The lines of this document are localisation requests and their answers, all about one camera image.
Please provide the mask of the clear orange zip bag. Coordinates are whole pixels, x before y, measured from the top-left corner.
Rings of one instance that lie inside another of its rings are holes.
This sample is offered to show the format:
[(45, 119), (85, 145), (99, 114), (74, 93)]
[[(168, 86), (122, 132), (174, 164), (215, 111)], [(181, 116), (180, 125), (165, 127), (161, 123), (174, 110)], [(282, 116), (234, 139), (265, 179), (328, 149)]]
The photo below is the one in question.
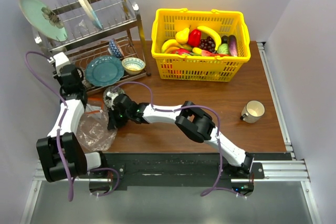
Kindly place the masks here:
[(117, 135), (108, 130), (108, 109), (102, 99), (88, 98), (84, 114), (77, 129), (77, 139), (87, 151), (107, 151)]

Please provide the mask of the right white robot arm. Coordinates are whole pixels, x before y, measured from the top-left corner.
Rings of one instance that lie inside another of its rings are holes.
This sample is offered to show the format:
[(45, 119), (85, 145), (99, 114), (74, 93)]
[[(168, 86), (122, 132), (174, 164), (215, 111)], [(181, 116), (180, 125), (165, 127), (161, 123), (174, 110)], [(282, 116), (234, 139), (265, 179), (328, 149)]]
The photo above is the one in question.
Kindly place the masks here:
[(108, 129), (119, 129), (128, 121), (136, 124), (167, 123), (176, 125), (190, 140), (206, 143), (217, 149), (228, 162), (229, 167), (239, 178), (246, 178), (253, 171), (252, 154), (236, 146), (219, 127), (212, 117), (191, 101), (178, 106), (157, 106), (150, 103), (132, 101), (126, 94), (108, 92), (110, 109)]

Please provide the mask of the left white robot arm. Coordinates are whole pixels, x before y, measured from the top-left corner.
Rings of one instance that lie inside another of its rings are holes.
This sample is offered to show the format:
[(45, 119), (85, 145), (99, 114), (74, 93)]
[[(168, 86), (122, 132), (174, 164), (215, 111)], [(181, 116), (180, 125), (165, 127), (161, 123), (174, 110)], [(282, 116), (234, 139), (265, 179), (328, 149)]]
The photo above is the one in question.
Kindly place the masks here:
[(101, 151), (85, 154), (76, 138), (80, 118), (85, 112), (88, 96), (82, 83), (82, 71), (69, 64), (60, 68), (62, 98), (57, 121), (36, 143), (41, 166), (48, 182), (85, 175), (91, 171), (97, 178), (108, 174), (109, 165)]

